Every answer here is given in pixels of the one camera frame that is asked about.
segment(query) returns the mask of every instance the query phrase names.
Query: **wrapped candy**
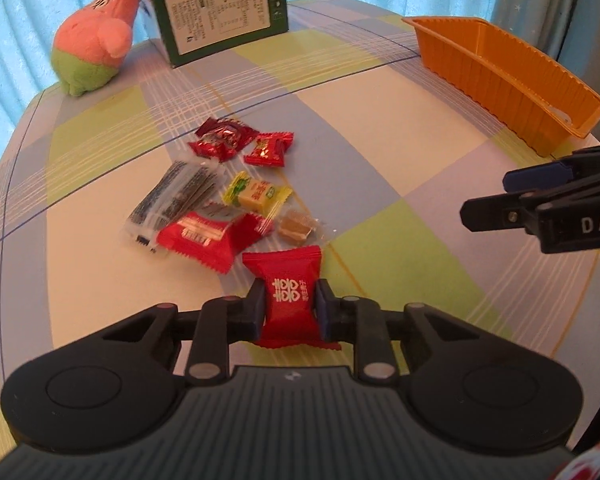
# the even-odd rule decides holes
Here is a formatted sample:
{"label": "wrapped candy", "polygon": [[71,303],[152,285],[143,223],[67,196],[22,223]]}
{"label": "wrapped candy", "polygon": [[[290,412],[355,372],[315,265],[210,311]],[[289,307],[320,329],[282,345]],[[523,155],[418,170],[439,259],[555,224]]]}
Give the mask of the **wrapped candy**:
{"label": "wrapped candy", "polygon": [[320,224],[315,218],[298,209],[289,209],[278,222],[278,235],[286,243],[301,247],[319,227]]}
{"label": "wrapped candy", "polygon": [[574,458],[550,480],[600,480],[600,443]]}
{"label": "wrapped candy", "polygon": [[266,321],[257,345],[281,348],[306,344],[340,350],[338,343],[325,343],[320,339],[312,312],[321,260],[322,251],[318,246],[242,255],[247,269],[267,285]]}
{"label": "wrapped candy", "polygon": [[208,118],[196,130],[199,140],[190,142],[189,146],[196,155],[225,162],[234,158],[258,133],[236,119]]}
{"label": "wrapped candy", "polygon": [[252,178],[246,171],[241,171],[229,184],[222,201],[264,216],[264,225],[268,227],[292,193],[293,190],[289,186],[276,186],[266,180]]}
{"label": "wrapped candy", "polygon": [[226,274],[235,257],[266,234],[263,222],[254,213],[210,202],[160,231],[157,242]]}
{"label": "wrapped candy", "polygon": [[277,132],[256,136],[256,146],[244,161],[252,166],[270,166],[282,168],[285,165],[285,153],[294,141],[294,134]]}
{"label": "wrapped candy", "polygon": [[179,153],[160,182],[126,219],[124,231],[155,251],[158,232],[204,203],[218,190],[223,175],[224,168],[215,160],[199,158],[189,151]]}

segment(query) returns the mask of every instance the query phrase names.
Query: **stuffed toy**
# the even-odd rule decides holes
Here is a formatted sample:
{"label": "stuffed toy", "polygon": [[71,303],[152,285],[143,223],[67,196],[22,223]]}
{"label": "stuffed toy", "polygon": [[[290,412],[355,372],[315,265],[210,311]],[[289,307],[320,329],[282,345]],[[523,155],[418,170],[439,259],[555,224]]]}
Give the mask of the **stuffed toy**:
{"label": "stuffed toy", "polygon": [[131,49],[140,0],[94,0],[60,25],[51,65],[67,94],[104,86]]}

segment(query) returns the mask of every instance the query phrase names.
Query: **red wrapper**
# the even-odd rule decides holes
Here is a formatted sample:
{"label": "red wrapper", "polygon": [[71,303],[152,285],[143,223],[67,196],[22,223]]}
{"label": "red wrapper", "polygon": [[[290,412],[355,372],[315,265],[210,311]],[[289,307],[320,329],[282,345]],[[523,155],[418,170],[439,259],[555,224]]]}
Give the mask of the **red wrapper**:
{"label": "red wrapper", "polygon": [[338,343],[325,343],[320,339],[318,323],[312,313],[321,259],[318,246],[242,255],[247,269],[267,283],[267,315],[257,345],[280,348],[306,344],[340,350]]}
{"label": "red wrapper", "polygon": [[198,156],[225,162],[234,158],[257,135],[257,130],[235,119],[209,117],[196,131],[200,140],[190,142],[189,146]]}
{"label": "red wrapper", "polygon": [[226,274],[235,257],[262,238],[263,222],[255,213],[209,203],[165,227],[158,233],[157,242]]}
{"label": "red wrapper", "polygon": [[291,132],[259,134],[256,136],[256,147],[244,161],[252,166],[273,166],[281,168],[285,165],[285,153],[294,142]]}
{"label": "red wrapper", "polygon": [[550,480],[600,480],[600,444],[573,459]]}

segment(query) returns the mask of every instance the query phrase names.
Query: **plaid tablecloth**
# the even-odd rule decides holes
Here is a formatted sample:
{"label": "plaid tablecloth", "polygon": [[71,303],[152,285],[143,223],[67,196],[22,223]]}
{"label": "plaid tablecloth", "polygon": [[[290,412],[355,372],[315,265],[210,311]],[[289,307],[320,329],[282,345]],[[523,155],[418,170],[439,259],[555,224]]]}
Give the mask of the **plaid tablecloth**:
{"label": "plaid tablecloth", "polygon": [[[241,264],[219,276],[120,235],[192,131],[236,116],[296,133],[284,170],[248,171],[291,184],[336,230],[322,266],[336,294],[387,309],[424,301],[560,360],[586,395],[578,438],[600,405],[600,251],[543,255],[523,232],[471,234],[458,215],[465,199],[502,192],[506,171],[542,159],[423,67],[400,16],[355,0],[289,11],[288,34],[177,70],[140,44],[103,89],[33,99],[0,164],[0,386],[24,361],[154,303],[190,310],[246,291]],[[349,358],[232,347],[234,363]],[[0,415],[0,456],[12,446]]]}

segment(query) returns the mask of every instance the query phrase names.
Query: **orange plastic tray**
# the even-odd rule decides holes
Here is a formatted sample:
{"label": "orange plastic tray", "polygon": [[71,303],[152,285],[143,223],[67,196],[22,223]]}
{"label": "orange plastic tray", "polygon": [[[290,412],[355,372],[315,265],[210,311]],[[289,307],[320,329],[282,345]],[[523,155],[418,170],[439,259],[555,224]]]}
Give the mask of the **orange plastic tray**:
{"label": "orange plastic tray", "polygon": [[600,120],[600,95],[525,41],[480,18],[403,18],[424,66],[486,108],[538,155]]}

